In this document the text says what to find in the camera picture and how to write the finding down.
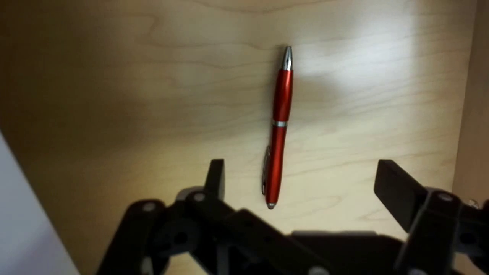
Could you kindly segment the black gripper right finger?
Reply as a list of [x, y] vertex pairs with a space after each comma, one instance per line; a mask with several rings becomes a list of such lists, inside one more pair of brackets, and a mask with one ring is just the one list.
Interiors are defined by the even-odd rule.
[[390, 159], [378, 162], [375, 194], [407, 233], [394, 262], [402, 275], [460, 275], [457, 254], [489, 274], [489, 208], [426, 188]]

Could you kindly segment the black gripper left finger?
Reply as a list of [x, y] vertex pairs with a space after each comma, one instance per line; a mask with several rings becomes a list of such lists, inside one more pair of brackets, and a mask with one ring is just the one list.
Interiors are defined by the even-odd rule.
[[223, 202], [225, 161], [213, 159], [203, 187], [130, 205], [96, 275], [164, 275], [190, 254], [209, 275], [307, 275], [315, 257], [252, 213]]

